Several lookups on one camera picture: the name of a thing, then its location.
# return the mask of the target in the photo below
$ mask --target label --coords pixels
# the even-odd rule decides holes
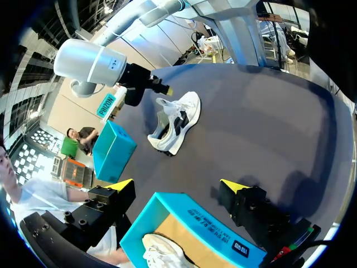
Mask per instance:
[[[187,211],[196,221],[198,221],[202,227],[206,228],[208,232],[212,233],[217,239],[221,240],[224,243],[228,243],[230,236],[223,232],[218,226],[214,225],[210,219],[205,217],[197,209],[189,209]]]
[[[112,94],[108,93],[97,110],[97,116],[99,116],[100,118],[104,118],[114,102],[115,97]]]
[[[232,249],[246,258],[249,256],[249,248],[242,243],[239,243],[237,240],[234,240]]]

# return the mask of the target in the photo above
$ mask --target blue box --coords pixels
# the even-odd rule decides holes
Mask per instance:
[[[121,126],[107,121],[93,148],[97,179],[118,182],[136,146]]]
[[[219,222],[187,194],[154,193],[120,242],[135,267],[147,267],[142,237],[153,233],[169,214],[212,252],[237,267],[258,267],[266,255],[265,251]]]

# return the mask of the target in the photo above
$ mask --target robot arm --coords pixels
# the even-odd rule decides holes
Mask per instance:
[[[69,39],[60,47],[54,72],[73,78],[71,88],[80,98],[91,96],[97,84],[113,87],[124,84],[128,89],[125,103],[136,106],[140,103],[146,88],[156,93],[169,93],[169,86],[161,79],[139,65],[128,64],[127,57],[106,48],[118,38],[135,20],[146,27],[152,27],[167,16],[185,8],[183,0],[139,0],[121,9],[106,25],[107,29],[94,42]]]

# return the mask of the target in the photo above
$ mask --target man in green shirt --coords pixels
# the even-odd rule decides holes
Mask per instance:
[[[78,148],[91,156],[93,147],[98,139],[98,131],[94,127],[84,127],[79,132],[73,128],[67,130],[67,137],[78,142]]]

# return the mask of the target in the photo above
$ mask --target yellow tip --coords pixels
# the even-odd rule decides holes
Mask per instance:
[[[171,87],[168,88],[166,95],[169,95],[169,96],[173,95],[173,89]]]

